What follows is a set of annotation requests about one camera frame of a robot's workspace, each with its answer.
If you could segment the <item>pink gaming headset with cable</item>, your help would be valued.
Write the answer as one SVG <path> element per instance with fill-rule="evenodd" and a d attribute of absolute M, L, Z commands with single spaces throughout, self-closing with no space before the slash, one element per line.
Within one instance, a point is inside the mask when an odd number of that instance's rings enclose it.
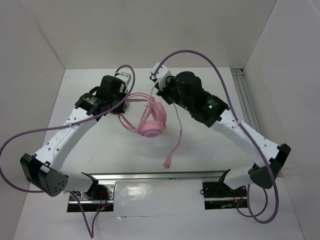
<path fill-rule="evenodd" d="M 155 138 L 163 133 L 167 128 L 167 112 L 162 103 L 156 101 L 153 92 L 150 94 L 143 92 L 131 93 L 125 104 L 145 102 L 145 108 L 138 123 L 134 126 L 123 113 L 117 115 L 121 125 L 131 133 L 138 134 L 146 138 Z"/>

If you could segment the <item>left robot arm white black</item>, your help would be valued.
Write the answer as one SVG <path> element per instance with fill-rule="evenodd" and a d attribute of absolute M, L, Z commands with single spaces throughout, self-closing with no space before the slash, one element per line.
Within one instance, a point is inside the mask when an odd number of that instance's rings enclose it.
<path fill-rule="evenodd" d="M 120 112 L 122 99 L 128 92 L 132 77 L 128 73 L 106 75 L 99 86 L 83 94 L 75 103 L 63 128 L 33 155 L 24 154 L 20 159 L 26 179 L 51 197 L 62 192 L 81 192 L 88 200 L 97 197 L 106 188 L 87 173 L 72 175 L 61 172 L 62 166 L 80 139 L 106 111 Z"/>

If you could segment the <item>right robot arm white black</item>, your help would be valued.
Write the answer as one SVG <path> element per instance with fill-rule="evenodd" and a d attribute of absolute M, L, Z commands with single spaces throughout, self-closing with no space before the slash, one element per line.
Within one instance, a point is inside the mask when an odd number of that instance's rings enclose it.
<path fill-rule="evenodd" d="M 167 104 L 187 110 L 194 120 L 221 133 L 252 158 L 252 164 L 223 173 L 218 184 L 220 194 L 230 196 L 239 187 L 250 184 L 272 188 L 272 179 L 277 178 L 291 152 L 287 144 L 272 142 L 236 119 L 230 106 L 205 91 L 201 79 L 191 71 L 173 76 L 170 70 L 161 69 L 150 78 L 155 82 L 156 94 Z"/>

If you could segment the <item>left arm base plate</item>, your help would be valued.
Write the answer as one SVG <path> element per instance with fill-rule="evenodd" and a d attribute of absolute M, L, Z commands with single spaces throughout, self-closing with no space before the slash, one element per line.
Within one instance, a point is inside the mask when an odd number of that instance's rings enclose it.
<path fill-rule="evenodd" d="M 103 186 L 104 189 L 99 190 L 93 198 L 89 198 L 86 194 L 79 191 L 73 192 L 75 197 L 70 193 L 66 211 L 68 213 L 80 213 L 81 209 L 76 200 L 78 199 L 85 213 L 93 213 L 98 210 L 101 212 L 113 212 L 116 184 L 114 182 L 107 182 Z"/>

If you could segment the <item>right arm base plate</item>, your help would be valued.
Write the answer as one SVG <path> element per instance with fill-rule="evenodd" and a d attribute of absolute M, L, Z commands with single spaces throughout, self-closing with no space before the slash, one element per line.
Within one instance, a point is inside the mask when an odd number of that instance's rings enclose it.
<path fill-rule="evenodd" d="M 203 182 L 200 194 L 204 197 L 205 210 L 247 208 L 247 188 L 235 190 L 221 182 Z"/>

